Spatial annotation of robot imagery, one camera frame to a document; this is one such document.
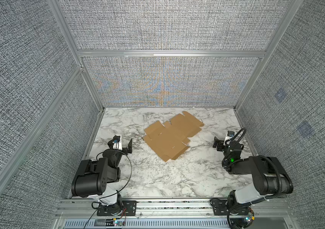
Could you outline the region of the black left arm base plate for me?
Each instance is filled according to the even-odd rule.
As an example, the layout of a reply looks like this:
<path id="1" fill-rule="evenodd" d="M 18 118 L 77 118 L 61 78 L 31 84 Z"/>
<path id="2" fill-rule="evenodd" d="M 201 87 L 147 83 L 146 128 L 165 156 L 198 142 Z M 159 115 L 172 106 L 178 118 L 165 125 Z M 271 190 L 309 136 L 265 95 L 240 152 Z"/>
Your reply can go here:
<path id="1" fill-rule="evenodd" d="M 135 216 L 137 210 L 137 201 L 135 200 L 122 200 L 122 202 L 103 206 L 100 205 L 97 210 L 97 216 L 105 217 L 121 217 L 122 213 L 126 216 Z"/>

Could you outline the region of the brown cardboard box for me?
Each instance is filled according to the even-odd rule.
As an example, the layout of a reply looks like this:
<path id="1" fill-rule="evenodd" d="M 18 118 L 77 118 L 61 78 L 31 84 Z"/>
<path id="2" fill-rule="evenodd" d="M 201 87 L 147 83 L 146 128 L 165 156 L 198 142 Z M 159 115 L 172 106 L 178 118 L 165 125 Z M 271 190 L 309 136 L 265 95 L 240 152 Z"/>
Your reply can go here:
<path id="1" fill-rule="evenodd" d="M 143 140 L 164 162 L 176 160 L 190 147 L 190 138 L 201 131 L 204 123 L 187 111 L 169 121 L 156 121 L 147 127 Z"/>

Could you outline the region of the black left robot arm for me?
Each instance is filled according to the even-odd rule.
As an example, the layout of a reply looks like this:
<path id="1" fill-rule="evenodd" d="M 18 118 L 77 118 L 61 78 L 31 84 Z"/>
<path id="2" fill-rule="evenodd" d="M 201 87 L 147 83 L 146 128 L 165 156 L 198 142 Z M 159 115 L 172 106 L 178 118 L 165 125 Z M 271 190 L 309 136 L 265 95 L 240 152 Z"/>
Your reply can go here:
<path id="1" fill-rule="evenodd" d="M 99 153 L 95 160 L 85 159 L 79 164 L 71 184 L 73 197 L 93 199 L 91 207 L 98 216 L 123 216 L 128 212 L 128 205 L 123 204 L 121 190 L 112 189 L 111 183 L 120 180 L 119 163 L 123 156 L 129 159 L 133 140 L 123 148 L 121 137 L 116 135 L 108 142 L 108 149 Z"/>

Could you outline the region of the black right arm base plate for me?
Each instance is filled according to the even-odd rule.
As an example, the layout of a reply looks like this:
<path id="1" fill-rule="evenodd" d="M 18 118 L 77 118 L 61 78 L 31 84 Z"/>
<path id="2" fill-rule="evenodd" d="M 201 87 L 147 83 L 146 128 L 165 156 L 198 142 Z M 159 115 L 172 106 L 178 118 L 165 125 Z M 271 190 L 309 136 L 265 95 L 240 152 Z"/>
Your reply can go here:
<path id="1" fill-rule="evenodd" d="M 229 211 L 231 216 L 247 216 L 249 213 L 254 214 L 254 211 L 250 207 L 234 208 L 236 204 L 229 204 L 228 202 L 226 198 L 212 198 L 209 200 L 215 216 L 227 216 Z"/>

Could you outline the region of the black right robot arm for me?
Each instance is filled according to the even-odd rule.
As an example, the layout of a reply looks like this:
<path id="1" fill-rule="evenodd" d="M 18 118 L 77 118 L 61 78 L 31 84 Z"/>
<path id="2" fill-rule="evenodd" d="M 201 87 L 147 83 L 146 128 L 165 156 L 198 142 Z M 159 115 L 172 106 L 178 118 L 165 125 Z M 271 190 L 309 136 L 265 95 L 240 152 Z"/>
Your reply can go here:
<path id="1" fill-rule="evenodd" d="M 241 158 L 244 148 L 235 139 L 226 138 L 219 140 L 214 138 L 213 148 L 224 154 L 222 167 L 231 175 L 251 175 L 252 183 L 233 190 L 226 199 L 213 198 L 210 205 L 214 215 L 223 216 L 229 210 L 233 215 L 243 215 L 248 211 L 246 207 L 235 206 L 241 204 L 255 204 L 281 195 L 291 194 L 294 189 L 293 182 L 276 157 L 250 156 Z"/>

